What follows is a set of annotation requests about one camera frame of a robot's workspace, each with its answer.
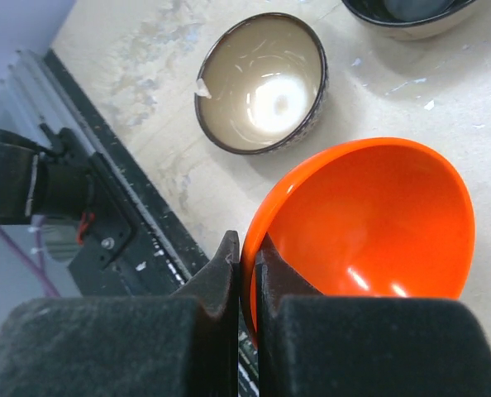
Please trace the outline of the orange bowl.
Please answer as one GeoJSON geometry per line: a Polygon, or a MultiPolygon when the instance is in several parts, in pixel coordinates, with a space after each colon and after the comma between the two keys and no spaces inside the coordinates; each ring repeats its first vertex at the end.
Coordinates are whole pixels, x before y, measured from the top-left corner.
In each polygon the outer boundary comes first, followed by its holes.
{"type": "Polygon", "coordinates": [[[265,238],[326,295],[458,299],[474,256],[470,192],[421,143],[367,138],[290,170],[251,219],[241,252],[241,303],[257,333],[255,257],[265,238]]]}

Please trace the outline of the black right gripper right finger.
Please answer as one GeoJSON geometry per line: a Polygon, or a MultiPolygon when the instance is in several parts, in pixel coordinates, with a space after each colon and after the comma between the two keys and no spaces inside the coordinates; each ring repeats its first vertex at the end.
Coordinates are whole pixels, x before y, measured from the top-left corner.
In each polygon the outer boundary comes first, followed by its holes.
{"type": "Polygon", "coordinates": [[[491,348],[446,299],[321,294],[265,238],[255,258],[263,396],[491,396],[491,348]]]}

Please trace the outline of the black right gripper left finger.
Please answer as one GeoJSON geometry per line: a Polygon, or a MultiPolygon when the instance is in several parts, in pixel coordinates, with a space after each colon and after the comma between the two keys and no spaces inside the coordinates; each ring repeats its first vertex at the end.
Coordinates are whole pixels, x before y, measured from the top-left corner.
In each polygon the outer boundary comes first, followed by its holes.
{"type": "Polygon", "coordinates": [[[169,296],[34,299],[0,328],[0,396],[235,396],[239,238],[169,296]]]}

